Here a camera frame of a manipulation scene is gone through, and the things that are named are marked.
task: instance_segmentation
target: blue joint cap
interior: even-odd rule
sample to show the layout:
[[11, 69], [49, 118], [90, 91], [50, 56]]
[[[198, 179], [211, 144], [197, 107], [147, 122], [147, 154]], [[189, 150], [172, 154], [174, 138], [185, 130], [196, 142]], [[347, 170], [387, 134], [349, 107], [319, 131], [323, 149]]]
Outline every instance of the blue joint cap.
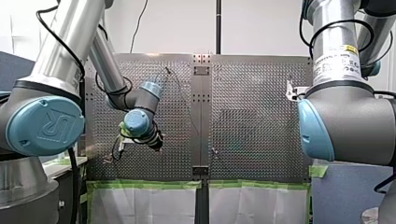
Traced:
[[151, 92], [153, 95], [155, 95], [158, 99], [161, 98], [161, 93], [163, 92], [162, 88], [154, 83], [154, 82], [144, 82], [141, 86], [140, 89], [146, 90]]
[[11, 148], [25, 156], [52, 156], [66, 151], [84, 130], [81, 109], [60, 97], [41, 97], [16, 111], [6, 128]]
[[334, 161], [332, 140], [318, 111], [309, 100], [300, 101], [298, 107], [301, 145], [304, 153], [314, 159]]
[[140, 137], [149, 132], [149, 116], [141, 109], [133, 109], [128, 112], [124, 123], [132, 137]]

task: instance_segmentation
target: ur logo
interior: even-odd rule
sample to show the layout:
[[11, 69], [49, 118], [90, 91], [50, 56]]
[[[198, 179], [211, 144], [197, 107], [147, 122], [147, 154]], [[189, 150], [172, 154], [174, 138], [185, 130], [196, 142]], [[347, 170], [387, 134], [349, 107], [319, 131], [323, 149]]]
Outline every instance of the ur logo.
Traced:
[[41, 122], [38, 137], [54, 142], [66, 143], [73, 129], [76, 117], [62, 111], [48, 109]]

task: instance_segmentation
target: metal pole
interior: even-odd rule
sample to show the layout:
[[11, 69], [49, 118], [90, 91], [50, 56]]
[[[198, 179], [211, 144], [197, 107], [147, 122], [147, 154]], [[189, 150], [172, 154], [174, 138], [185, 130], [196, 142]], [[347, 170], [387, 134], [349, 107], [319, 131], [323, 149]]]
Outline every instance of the metal pole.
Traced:
[[221, 54], [221, 0], [216, 2], [216, 54]]

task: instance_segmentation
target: metal bracket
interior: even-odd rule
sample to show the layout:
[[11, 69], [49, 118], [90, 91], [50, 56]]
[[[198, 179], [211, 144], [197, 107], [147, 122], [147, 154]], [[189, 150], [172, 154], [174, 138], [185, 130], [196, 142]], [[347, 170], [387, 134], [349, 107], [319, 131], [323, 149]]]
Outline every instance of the metal bracket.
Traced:
[[286, 97], [289, 101], [298, 102], [300, 96], [304, 96], [309, 87], [293, 87], [293, 81], [288, 80], [286, 84]]
[[209, 175], [208, 166], [192, 166], [192, 175]]
[[195, 76], [209, 76], [209, 66], [194, 66]]

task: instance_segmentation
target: green tape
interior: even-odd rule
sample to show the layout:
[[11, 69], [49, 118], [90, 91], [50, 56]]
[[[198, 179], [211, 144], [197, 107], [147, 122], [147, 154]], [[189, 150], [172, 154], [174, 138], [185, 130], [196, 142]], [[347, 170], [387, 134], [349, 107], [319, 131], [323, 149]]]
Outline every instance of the green tape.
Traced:
[[211, 180], [209, 181], [211, 189], [229, 189], [229, 188], [261, 188], [261, 189], [309, 189], [310, 184], [286, 184], [271, 181], [254, 181], [254, 180]]
[[59, 165], [70, 165], [70, 159], [61, 159], [58, 162], [56, 162]]
[[312, 165], [309, 167], [309, 176], [323, 178], [326, 175], [328, 165]]
[[88, 181], [91, 189], [199, 189], [200, 181], [173, 181], [159, 182], [146, 180], [111, 180], [111, 181]]

